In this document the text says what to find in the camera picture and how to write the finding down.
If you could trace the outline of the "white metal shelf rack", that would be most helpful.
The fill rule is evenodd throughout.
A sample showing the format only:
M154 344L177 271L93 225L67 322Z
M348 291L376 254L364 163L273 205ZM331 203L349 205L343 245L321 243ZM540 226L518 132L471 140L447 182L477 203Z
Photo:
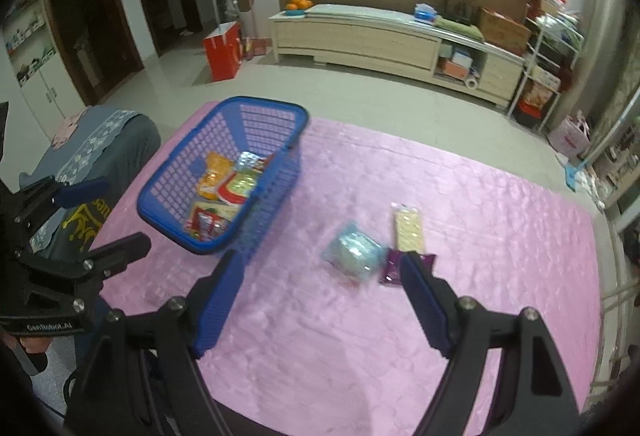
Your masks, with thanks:
M578 20L527 7L523 25L532 33L526 43L520 81L506 113L520 126L541 133L561 96L573 84L585 37Z

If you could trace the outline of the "small clear cracker packet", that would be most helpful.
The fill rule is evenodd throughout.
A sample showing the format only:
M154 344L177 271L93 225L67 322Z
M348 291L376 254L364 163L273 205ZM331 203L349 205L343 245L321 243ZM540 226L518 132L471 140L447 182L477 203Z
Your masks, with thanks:
M392 205L396 249L402 252L425 252L423 217L418 208L401 203Z

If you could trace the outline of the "pink shopping bag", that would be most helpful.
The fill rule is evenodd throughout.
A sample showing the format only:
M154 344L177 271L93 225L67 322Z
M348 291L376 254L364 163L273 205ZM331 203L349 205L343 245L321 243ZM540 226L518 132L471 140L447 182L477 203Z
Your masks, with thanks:
M548 135L550 146L560 155L574 158L591 144L590 126L582 111L567 115Z

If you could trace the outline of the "oranges on blue plate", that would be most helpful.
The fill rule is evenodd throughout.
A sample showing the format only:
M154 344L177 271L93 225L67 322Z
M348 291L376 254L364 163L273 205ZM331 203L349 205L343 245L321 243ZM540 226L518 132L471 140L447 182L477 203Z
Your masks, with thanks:
M303 16L314 6L311 0L288 0L285 4L284 14L286 16Z

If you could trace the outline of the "silver blue snack packet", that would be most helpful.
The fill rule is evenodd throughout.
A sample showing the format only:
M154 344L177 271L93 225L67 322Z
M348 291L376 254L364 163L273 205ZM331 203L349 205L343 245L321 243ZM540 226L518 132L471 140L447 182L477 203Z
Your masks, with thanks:
M356 222L344 224L322 251L323 262L342 277L355 283L371 280L385 263L386 248L380 245Z

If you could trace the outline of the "green folded cloth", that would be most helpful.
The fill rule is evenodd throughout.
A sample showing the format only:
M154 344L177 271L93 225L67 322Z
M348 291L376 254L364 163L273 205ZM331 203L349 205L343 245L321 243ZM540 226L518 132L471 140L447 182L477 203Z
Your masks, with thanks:
M440 15L435 18L434 26L442 30L460 34L460 36L467 37L474 41L485 41L484 34L477 28L477 26L465 25L462 24L462 22L455 22L454 20L446 19Z

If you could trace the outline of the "grey embroidered cushion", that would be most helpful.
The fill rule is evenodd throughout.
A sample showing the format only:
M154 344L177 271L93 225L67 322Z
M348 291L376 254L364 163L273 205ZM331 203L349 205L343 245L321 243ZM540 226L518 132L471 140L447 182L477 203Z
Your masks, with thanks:
M54 134L34 172L22 173L22 188L52 176L70 185L105 178L106 192L68 210L56 211L29 240L32 251L74 261L89 251L108 215L160 148L160 131L137 111L99 105L67 119Z

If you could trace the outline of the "purple snack packet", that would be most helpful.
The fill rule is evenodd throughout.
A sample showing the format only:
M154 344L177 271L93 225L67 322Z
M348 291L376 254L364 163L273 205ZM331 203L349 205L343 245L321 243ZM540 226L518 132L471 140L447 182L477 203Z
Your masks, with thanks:
M388 249L382 275L378 282L383 286L400 286L400 260L405 253L397 249ZM423 266L428 271L433 271L437 256L435 254L419 254Z

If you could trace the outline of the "red silver snack bag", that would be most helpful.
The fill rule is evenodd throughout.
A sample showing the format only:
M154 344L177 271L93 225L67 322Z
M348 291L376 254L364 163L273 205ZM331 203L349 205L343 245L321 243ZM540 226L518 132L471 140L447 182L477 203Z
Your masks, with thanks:
M217 187L218 198L231 205L243 205L254 191L259 178L272 157L263 157L251 151L242 151L232 170Z

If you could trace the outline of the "blue tissue box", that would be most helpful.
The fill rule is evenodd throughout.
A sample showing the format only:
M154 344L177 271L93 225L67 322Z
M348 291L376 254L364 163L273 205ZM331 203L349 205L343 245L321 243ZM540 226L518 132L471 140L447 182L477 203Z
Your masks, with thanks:
M414 6L413 17L418 22L426 22L427 24L434 24L438 17L438 11L434 9L430 4L417 3Z

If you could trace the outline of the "yellow orange snack pouch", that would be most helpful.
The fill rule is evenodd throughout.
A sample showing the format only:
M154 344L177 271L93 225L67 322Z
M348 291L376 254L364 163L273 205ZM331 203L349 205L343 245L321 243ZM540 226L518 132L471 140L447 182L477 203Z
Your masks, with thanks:
M217 152L209 152L205 158L205 172L198 181L196 192L206 200L217 199L217 188L233 169L234 162Z

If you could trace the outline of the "large cracker pack green ends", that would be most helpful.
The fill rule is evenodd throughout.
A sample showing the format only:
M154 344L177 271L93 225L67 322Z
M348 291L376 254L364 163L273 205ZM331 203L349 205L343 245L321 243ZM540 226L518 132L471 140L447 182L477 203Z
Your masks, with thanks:
M217 239L227 231L239 211L239 207L225 202L195 201L183 230L196 240Z

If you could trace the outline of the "blue plastic basket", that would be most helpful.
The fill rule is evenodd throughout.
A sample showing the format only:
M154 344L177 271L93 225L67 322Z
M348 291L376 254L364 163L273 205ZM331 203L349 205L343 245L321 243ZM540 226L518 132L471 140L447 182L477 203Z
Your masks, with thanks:
M308 121L296 104L224 100L143 186L140 217L191 253L233 249L249 260L298 180Z

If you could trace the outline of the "pink quilted table cloth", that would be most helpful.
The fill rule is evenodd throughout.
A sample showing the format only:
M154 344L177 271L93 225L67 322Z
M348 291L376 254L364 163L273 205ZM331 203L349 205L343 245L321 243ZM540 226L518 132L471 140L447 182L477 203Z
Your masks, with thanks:
M108 279L104 300L130 315L186 294L221 251L186 251L142 219L143 186L198 120L196 111L119 199L96 245L141 231L145 258ZM212 396L291 435L408 435L445 359L428 346L400 286L351 282L322 261L344 224L386 249L392 205L418 208L434 273L492 311L536 308L578 404L597 359L600 283L590 213L484 163L362 127L309 117L300 173L262 243L214 348L200 360Z

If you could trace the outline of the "brown cardboard box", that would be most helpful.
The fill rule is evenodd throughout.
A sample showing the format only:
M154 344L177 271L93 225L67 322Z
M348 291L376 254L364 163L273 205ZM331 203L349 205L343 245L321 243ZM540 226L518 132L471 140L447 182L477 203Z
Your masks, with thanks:
M532 36L526 26L485 7L480 8L477 28L483 33L486 42L518 56L526 52Z

